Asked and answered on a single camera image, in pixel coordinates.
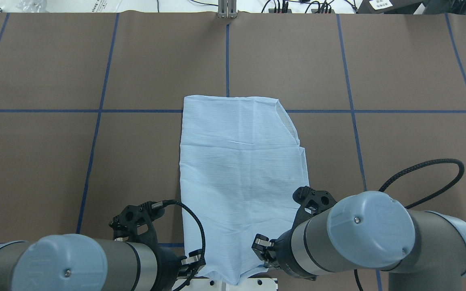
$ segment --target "folded cloth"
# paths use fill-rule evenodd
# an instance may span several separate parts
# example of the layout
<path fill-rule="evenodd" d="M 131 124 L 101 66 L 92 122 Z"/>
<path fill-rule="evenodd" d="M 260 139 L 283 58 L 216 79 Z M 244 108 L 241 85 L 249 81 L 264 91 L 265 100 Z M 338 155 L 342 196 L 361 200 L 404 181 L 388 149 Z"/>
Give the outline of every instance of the folded cloth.
<path fill-rule="evenodd" d="M 277 99 L 187 96 L 181 134 L 181 200 L 205 231 L 199 276 L 238 285 L 266 272 L 251 250 L 257 233 L 277 238 L 292 227 L 292 194 L 308 186 L 305 149 Z M 186 253 L 201 248 L 183 212 Z"/>

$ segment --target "brown table surface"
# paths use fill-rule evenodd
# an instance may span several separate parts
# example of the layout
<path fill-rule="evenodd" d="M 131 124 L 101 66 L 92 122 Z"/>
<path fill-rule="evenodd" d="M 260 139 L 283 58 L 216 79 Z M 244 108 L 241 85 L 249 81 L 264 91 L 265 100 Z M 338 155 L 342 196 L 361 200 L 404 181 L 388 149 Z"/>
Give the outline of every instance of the brown table surface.
<path fill-rule="evenodd" d="M 338 200 L 424 160 L 466 165 L 466 16 L 0 14 L 0 243 L 111 238 L 124 206 L 179 199 L 192 94 L 279 98 L 311 186 Z M 388 193 L 408 204 L 456 172 L 425 168 Z M 466 174 L 417 209 L 466 221 Z M 180 210 L 155 225 L 183 253 Z M 270 274 L 284 291 L 357 289 L 351 272 Z M 386 273 L 360 274 L 387 289 Z"/>

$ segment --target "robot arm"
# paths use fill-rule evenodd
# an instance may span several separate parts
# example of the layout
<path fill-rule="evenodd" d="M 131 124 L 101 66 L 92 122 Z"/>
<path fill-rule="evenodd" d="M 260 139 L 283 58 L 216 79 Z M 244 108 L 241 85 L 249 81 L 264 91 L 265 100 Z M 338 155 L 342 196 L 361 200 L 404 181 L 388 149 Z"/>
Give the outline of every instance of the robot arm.
<path fill-rule="evenodd" d="M 335 202 L 325 191 L 296 190 L 292 229 L 253 250 L 267 268 L 296 278 L 353 269 L 390 272 L 390 291 L 458 291 L 466 276 L 466 223 L 436 212 L 407 210 L 368 191 Z"/>
<path fill-rule="evenodd" d="M 152 221 L 174 204 L 185 208 L 201 230 L 203 248 L 189 258 L 157 243 Z M 144 224 L 148 230 L 139 234 Z M 180 290 L 205 265 L 202 226 L 180 202 L 129 205 L 109 226 L 114 241 L 65 234 L 0 245 L 0 291 L 169 291 L 176 279 L 187 278 Z"/>

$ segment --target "white bracket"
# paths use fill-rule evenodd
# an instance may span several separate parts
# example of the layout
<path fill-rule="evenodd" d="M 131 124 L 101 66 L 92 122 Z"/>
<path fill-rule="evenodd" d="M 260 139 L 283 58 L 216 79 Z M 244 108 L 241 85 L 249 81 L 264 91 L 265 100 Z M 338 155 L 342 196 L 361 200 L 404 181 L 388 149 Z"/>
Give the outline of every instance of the white bracket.
<path fill-rule="evenodd" d="M 219 18 L 237 18 L 237 0 L 218 0 Z"/>
<path fill-rule="evenodd" d="M 175 289 L 184 279 L 177 280 L 172 289 Z M 221 281 L 208 278 L 197 278 L 190 281 L 190 285 L 183 288 L 185 291 L 277 291 L 276 278 L 247 278 L 238 286 L 229 285 Z"/>

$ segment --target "towel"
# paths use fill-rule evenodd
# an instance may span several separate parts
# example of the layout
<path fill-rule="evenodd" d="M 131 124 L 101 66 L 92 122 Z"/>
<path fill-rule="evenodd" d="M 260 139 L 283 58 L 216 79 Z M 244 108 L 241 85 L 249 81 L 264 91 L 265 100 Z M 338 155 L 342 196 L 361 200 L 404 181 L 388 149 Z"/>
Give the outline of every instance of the towel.
<path fill-rule="evenodd" d="M 308 186 L 305 149 L 277 99 L 187 96 L 181 134 L 181 201 L 205 231 L 199 276 L 238 285 L 267 269 L 251 245 L 292 227 L 292 194 Z M 183 212 L 186 253 L 201 248 L 199 228 Z"/>

